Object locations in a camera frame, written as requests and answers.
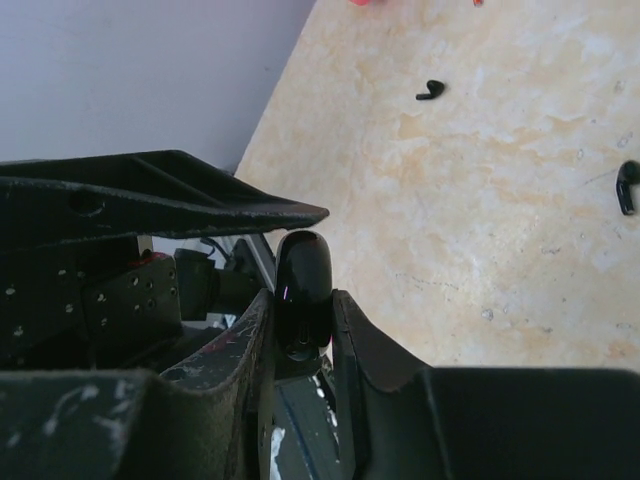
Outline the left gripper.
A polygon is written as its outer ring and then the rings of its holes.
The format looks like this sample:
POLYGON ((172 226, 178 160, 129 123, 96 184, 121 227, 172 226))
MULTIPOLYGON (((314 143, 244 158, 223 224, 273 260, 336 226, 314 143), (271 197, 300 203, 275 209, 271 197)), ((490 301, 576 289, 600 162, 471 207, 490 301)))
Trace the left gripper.
MULTIPOLYGON (((1 166, 4 245, 265 233, 328 215, 180 150, 1 166)), ((2 254, 2 369, 163 368, 214 335, 184 321, 179 274, 173 256, 133 240, 2 254)))

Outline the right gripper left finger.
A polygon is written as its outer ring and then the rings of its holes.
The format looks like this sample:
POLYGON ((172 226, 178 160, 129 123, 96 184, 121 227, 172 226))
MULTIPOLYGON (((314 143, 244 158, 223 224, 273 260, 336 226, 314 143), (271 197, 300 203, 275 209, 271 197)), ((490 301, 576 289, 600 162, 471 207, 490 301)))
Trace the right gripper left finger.
POLYGON ((273 297, 161 373, 1 377, 5 479, 265 479, 273 411, 273 297))

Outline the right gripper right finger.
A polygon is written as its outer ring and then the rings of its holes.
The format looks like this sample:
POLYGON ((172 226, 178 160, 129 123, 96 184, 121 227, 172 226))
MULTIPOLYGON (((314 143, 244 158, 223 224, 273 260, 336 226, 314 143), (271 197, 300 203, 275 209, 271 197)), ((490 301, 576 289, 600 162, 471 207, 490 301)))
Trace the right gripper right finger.
POLYGON ((639 376, 587 368, 433 367, 333 294, 346 479, 635 479, 639 376))

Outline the black earbud charging case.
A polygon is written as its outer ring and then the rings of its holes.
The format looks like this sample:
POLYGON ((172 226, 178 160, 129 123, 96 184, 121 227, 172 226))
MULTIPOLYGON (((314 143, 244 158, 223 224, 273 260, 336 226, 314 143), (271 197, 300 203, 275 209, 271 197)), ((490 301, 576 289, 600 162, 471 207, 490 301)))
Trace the black earbud charging case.
POLYGON ((306 362, 326 352, 332 336, 331 254, 318 233, 298 230, 281 240, 274 291, 275 332, 284 354, 306 362))

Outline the black earbud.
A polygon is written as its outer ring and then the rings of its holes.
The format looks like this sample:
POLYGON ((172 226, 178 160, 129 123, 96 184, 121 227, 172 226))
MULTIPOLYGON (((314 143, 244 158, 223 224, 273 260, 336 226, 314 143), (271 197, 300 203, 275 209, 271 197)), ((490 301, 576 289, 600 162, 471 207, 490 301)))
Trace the black earbud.
POLYGON ((438 80, 428 80, 426 82, 426 92, 417 93, 417 101, 430 101, 440 97, 446 91, 446 84, 438 80))
POLYGON ((639 163, 635 160, 627 160, 618 170, 615 185, 619 207, 624 216, 631 216, 635 213, 632 187, 638 184, 639 163))

